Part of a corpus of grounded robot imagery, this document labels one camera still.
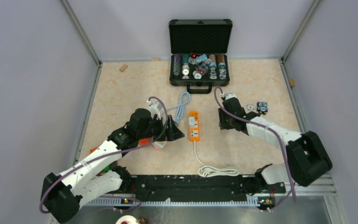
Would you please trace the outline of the white cube socket tiger print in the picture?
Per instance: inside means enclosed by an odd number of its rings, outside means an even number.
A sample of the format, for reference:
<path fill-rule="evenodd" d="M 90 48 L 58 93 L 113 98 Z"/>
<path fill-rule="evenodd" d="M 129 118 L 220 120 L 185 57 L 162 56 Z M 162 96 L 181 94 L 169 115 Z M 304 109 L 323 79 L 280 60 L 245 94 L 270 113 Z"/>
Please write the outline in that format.
<path fill-rule="evenodd" d="M 167 141 L 156 141 L 152 144 L 153 148 L 156 150 L 163 149 L 167 144 Z"/>

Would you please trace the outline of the white USB charger adapter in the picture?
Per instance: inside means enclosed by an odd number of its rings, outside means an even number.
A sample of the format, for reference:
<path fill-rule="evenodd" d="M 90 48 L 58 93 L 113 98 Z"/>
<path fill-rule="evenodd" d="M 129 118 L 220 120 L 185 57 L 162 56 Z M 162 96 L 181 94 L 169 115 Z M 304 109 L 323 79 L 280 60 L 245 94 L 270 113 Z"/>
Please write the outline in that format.
<path fill-rule="evenodd" d="M 190 116 L 188 118 L 188 123 L 189 123 L 189 126 L 191 126 L 191 127 L 196 127 L 198 125 L 197 119 L 193 116 Z"/>

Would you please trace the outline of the orange power strip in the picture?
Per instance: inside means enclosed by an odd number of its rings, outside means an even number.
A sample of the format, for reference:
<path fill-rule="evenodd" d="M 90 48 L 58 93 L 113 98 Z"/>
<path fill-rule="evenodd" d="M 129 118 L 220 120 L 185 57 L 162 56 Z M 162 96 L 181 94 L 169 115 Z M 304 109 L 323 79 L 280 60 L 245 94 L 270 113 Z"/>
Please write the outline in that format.
<path fill-rule="evenodd" d="M 196 127 L 189 126 L 189 140 L 191 142 L 198 142 L 200 141 L 200 116 L 198 111 L 190 111 L 189 117 L 193 116 L 197 119 L 198 125 Z"/>

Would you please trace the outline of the red cube socket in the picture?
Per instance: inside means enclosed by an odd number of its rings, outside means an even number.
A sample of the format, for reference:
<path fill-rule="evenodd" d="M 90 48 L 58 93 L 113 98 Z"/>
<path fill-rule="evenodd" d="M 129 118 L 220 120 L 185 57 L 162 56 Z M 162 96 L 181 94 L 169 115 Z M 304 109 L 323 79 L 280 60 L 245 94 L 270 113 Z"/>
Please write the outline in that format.
<path fill-rule="evenodd" d="M 153 138 L 145 138 L 145 139 L 141 139 L 139 140 L 138 144 L 140 146 L 144 146 L 147 145 L 148 143 L 153 142 Z"/>

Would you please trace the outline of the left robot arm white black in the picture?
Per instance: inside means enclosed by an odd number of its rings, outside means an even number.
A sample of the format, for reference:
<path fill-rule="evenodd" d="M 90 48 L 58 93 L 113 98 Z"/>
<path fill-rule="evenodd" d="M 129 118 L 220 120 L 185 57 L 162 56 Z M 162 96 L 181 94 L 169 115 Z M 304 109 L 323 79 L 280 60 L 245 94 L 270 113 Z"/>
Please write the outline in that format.
<path fill-rule="evenodd" d="M 89 201 L 110 191 L 127 192 L 131 181 L 122 172 L 100 172 L 127 153 L 141 149 L 140 140 L 175 141 L 184 136 L 171 115 L 163 120 L 156 112 L 136 109 L 129 121 L 114 130 L 93 153 L 57 175 L 44 177 L 40 211 L 64 224 Z"/>

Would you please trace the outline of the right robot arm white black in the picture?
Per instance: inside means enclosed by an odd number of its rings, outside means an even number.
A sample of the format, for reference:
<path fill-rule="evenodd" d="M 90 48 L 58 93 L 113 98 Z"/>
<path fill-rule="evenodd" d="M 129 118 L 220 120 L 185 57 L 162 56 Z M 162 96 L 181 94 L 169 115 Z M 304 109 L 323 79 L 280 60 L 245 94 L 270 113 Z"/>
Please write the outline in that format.
<path fill-rule="evenodd" d="M 307 187 L 333 167 L 324 145 L 313 131 L 291 131 L 255 112 L 245 112 L 234 94 L 223 97 L 218 113 L 221 130 L 234 129 L 283 150 L 283 163 L 268 164 L 255 172 L 255 187 L 260 192 L 268 192 L 275 183 L 290 180 Z"/>

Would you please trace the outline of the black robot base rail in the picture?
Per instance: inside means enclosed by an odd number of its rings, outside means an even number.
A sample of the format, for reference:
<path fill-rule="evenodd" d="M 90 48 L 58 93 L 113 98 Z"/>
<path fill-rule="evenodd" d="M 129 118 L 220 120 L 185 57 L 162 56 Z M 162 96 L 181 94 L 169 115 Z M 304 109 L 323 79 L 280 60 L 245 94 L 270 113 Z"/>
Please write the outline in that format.
<path fill-rule="evenodd" d="M 284 183 L 262 184 L 253 175 L 137 175 L 123 181 L 113 194 L 134 196 L 142 202 L 241 202 L 256 194 L 286 193 Z"/>

